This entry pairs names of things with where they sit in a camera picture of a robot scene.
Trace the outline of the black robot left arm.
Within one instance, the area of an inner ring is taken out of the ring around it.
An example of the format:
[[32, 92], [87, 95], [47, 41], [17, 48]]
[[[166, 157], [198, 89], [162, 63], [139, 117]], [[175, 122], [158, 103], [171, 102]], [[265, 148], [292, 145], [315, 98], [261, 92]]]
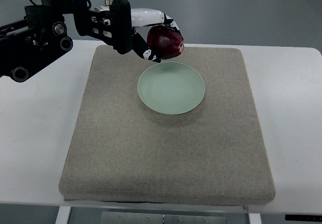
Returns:
[[131, 7], [113, 0], [105, 10], [92, 10], [90, 0], [41, 0], [25, 7], [22, 20], [1, 26], [1, 76], [24, 82], [71, 51], [65, 14], [76, 30], [110, 45], [120, 54], [133, 48]]

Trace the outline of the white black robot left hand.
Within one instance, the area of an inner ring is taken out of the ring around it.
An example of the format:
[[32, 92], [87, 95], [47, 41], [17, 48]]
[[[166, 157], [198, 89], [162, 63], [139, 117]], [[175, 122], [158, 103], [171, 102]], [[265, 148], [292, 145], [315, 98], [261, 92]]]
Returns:
[[143, 39], [142, 36], [136, 32], [136, 29], [147, 26], [149, 26], [150, 29], [155, 26], [163, 26], [181, 34], [174, 19], [159, 10], [145, 8], [131, 9], [131, 23], [133, 28], [133, 51], [139, 57], [154, 62], [160, 62], [165, 59], [158, 58], [152, 52], [147, 44], [147, 39]]

